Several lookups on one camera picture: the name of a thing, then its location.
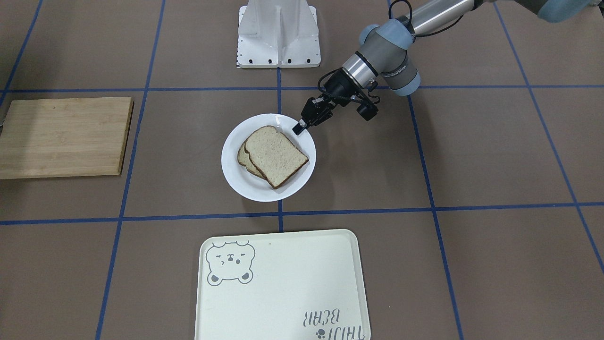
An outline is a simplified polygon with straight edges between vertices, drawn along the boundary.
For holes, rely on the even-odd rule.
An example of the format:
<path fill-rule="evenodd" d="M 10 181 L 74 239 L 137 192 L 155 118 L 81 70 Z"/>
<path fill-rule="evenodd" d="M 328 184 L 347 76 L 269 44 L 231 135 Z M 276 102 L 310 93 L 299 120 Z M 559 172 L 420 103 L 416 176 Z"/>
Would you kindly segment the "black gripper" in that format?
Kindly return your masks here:
<path fill-rule="evenodd" d="M 317 126 L 331 118 L 332 110 L 338 105 L 346 106 L 352 102 L 363 104 L 360 87 L 343 69 L 335 69 L 322 76 L 317 89 L 321 94 L 317 98 L 307 99 L 301 112 L 301 120 L 293 127 L 296 136 L 308 127 Z"/>

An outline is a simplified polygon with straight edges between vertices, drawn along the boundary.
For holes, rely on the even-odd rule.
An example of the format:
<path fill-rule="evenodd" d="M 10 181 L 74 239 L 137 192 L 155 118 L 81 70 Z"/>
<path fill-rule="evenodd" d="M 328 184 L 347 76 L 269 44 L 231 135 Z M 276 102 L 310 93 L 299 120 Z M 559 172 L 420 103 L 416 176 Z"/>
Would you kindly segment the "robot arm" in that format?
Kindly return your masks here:
<path fill-rule="evenodd" d="M 482 4 L 481 0 L 429 0 L 413 8 L 406 1 L 408 13 L 395 17 L 395 1 L 392 1 L 388 21 L 365 27 L 360 33 L 360 47 L 354 54 L 340 68 L 319 79 L 320 95 L 306 101 L 301 118 L 293 127 L 294 134 L 325 122 L 337 106 L 350 103 L 358 106 L 360 116 L 371 120 L 378 113 L 380 103 L 380 98 L 372 95 L 379 77 L 396 95 L 412 94 L 420 86 L 421 77 L 410 59 L 410 46 L 419 37 L 434 36 L 452 28 L 466 13 Z"/>

